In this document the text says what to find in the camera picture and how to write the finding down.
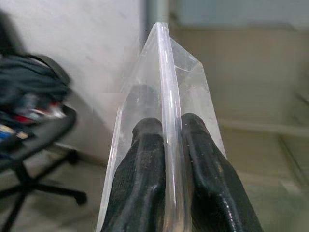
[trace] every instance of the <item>black fabric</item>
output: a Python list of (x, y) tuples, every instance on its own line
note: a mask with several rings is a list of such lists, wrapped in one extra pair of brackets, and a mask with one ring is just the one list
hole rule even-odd
[(17, 134), (12, 134), (10, 137), (1, 141), (0, 143), (0, 155), (7, 154), (12, 149), (16, 149), (19, 145), (21, 145), (23, 139)]
[(132, 147), (116, 170), (102, 232), (161, 232), (165, 158), (162, 125), (154, 118), (133, 130)]
[(26, 93), (61, 102), (69, 92), (52, 69), (18, 56), (0, 59), (0, 88), (0, 109), (13, 107)]
[(192, 221), (197, 232), (263, 231), (239, 177), (198, 116), (182, 116), (185, 153), (194, 182)]
[(70, 83), (70, 77), (68, 76), (68, 74), (53, 59), (41, 54), (26, 54), (23, 57), (32, 58), (38, 60), (39, 62), (42, 62), (43, 64), (51, 68), (60, 79), (60, 81), (62, 81), (65, 85), (68, 85)]

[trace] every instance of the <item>black bag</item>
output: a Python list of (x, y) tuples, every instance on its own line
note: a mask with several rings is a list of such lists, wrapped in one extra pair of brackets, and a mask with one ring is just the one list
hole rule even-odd
[(12, 110), (27, 93), (38, 95), (43, 103), (61, 102), (70, 90), (69, 81), (62, 68), (48, 57), (3, 57), (0, 59), (0, 110)]

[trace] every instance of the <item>chair wheel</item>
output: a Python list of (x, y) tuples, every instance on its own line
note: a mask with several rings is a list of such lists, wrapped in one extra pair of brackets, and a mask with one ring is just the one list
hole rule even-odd
[(79, 157), (78, 157), (77, 151), (76, 150), (69, 151), (68, 153), (69, 164), (72, 164), (72, 165), (77, 164), (78, 160), (79, 160)]
[(87, 202), (87, 195), (83, 192), (79, 196), (76, 196), (75, 200), (78, 205), (83, 205)]

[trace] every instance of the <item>white wall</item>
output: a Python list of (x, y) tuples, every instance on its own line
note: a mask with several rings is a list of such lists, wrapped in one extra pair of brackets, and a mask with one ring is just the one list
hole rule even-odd
[(107, 162), (123, 70), (139, 50), (139, 0), (2, 0), (26, 49), (73, 79), (79, 122), (65, 143)]

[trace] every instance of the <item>transparent plastic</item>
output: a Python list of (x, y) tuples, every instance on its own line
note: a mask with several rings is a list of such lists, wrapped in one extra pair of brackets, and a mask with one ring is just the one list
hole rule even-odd
[(156, 23), (122, 90), (127, 96), (119, 108), (105, 175), (99, 232), (105, 218), (115, 171), (131, 147), (132, 130), (147, 117), (162, 122), (166, 196), (164, 228), (191, 231), (190, 191), (181, 137), (181, 115), (200, 116), (225, 154), (203, 67), (169, 36), (167, 24)]

